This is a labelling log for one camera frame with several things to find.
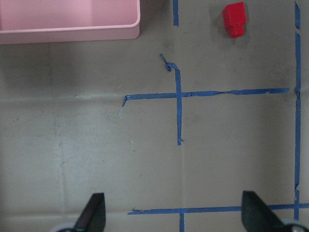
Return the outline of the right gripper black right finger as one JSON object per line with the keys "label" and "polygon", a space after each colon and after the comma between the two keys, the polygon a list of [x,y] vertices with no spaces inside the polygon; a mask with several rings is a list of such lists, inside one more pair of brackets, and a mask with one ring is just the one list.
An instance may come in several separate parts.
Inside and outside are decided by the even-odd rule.
{"label": "right gripper black right finger", "polygon": [[242,193],[242,224],[247,232],[289,232],[254,191]]}

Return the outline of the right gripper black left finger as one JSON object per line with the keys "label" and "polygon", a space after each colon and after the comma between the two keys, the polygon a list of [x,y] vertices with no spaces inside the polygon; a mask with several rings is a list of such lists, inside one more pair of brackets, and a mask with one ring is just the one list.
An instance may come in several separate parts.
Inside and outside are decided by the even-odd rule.
{"label": "right gripper black left finger", "polygon": [[106,225],[104,193],[94,193],[76,221],[75,232],[103,232]]}

